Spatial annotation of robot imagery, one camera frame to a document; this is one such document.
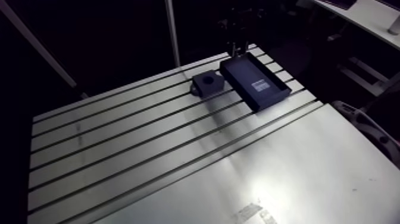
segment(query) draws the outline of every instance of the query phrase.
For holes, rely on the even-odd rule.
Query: table surface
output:
[[[375,0],[357,0],[349,10],[343,10],[319,0],[314,0],[314,2],[400,50],[400,36],[388,33],[388,28],[400,15],[399,11]]]
[[[35,117],[28,223],[398,223],[397,168],[250,51],[292,89],[257,114],[189,93],[220,54]]]

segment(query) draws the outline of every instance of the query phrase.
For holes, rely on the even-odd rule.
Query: black box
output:
[[[249,52],[222,61],[220,72],[254,112],[285,99],[292,91]]]

